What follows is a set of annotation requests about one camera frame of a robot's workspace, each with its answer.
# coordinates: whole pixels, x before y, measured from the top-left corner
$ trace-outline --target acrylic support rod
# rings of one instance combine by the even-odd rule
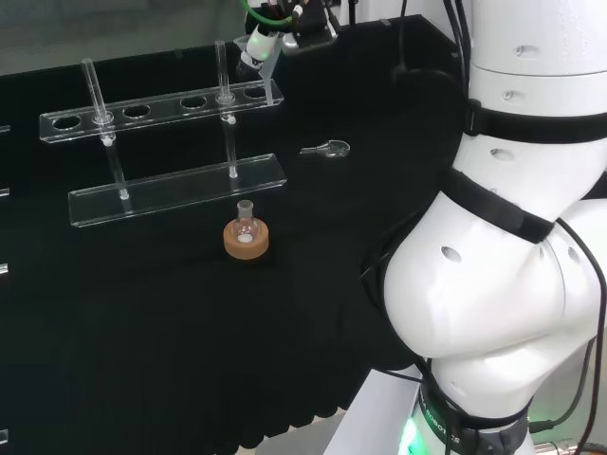
[[[95,71],[95,65],[91,59],[83,60],[83,72],[86,78],[86,84],[91,94],[91,100],[95,107],[95,117],[93,122],[97,123],[101,127],[101,142],[105,146],[107,152],[107,160],[114,175],[114,180],[118,186],[119,197],[122,201],[126,201],[129,198],[129,191],[126,190],[126,182],[124,180],[124,172],[122,171],[122,165],[118,158],[118,151],[116,150],[116,132],[112,129],[112,122],[114,116],[108,113],[105,109],[105,102],[103,102],[103,95],[101,94],[101,87],[99,80],[97,79],[97,71]]]
[[[219,95],[217,102],[232,104],[234,95],[230,92],[230,79],[228,76],[228,58],[226,57],[226,43],[215,41],[215,57],[217,59],[217,79],[219,80]]]

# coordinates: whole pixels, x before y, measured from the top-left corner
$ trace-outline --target acrylic test tube rack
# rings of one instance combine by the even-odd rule
[[[271,107],[284,98],[271,79],[280,47],[260,72],[261,81],[230,85],[225,43],[215,43],[219,86],[140,100],[105,104],[90,59],[83,72],[92,107],[40,116],[40,139],[47,143],[99,136],[107,153],[114,182],[68,195],[70,222],[86,227],[144,214],[177,209],[224,197],[282,186],[285,174],[275,155],[237,159],[235,150],[238,112]],[[219,116],[226,140],[225,163],[125,180],[117,150],[116,132],[196,118]]]

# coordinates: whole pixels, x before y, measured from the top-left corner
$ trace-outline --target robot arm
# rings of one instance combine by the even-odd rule
[[[471,17],[469,96],[488,115],[533,124],[605,116],[607,29],[598,26],[607,23],[605,2],[476,0]],[[551,143],[464,135],[453,168],[535,217],[563,218],[607,270],[607,201],[579,202],[607,166],[605,136]],[[486,419],[524,410],[597,333],[601,298],[595,269],[562,227],[534,244],[443,192],[395,252],[384,283],[396,332],[433,358],[443,393]],[[443,453],[420,410],[416,416],[430,453]],[[527,438],[516,455],[531,453]]]

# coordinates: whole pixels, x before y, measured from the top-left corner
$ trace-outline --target green cable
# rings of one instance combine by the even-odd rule
[[[290,24],[290,22],[293,20],[293,18],[290,16],[287,17],[286,19],[281,19],[280,21],[274,21],[272,19],[267,19],[266,17],[262,16],[257,11],[255,11],[255,9],[251,8],[250,5],[248,4],[248,0],[242,0],[242,3],[243,3],[243,7],[245,7],[245,9],[248,11],[248,13],[251,16],[253,16],[255,19],[257,19],[259,22],[263,22],[264,24],[266,24],[268,26],[274,26],[274,27],[286,26],[286,25]]]

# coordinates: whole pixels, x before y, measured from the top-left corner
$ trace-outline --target black tablecloth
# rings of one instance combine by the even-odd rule
[[[407,21],[409,62],[451,48]],[[270,228],[255,264],[229,258],[237,198],[97,227],[67,193],[111,181],[96,138],[46,145],[44,112],[90,104],[77,66],[0,79],[0,429],[24,454],[231,454],[347,408],[371,367],[410,358],[365,298],[360,260],[436,189],[462,131],[448,83],[394,84],[397,27],[347,30],[283,58],[286,101],[239,116],[239,157],[274,153],[288,182],[250,196]],[[235,63],[238,51],[229,48]],[[216,85],[210,47],[97,64],[106,101]],[[346,140],[351,155],[298,156]],[[119,135],[127,179],[224,160],[219,120]]]

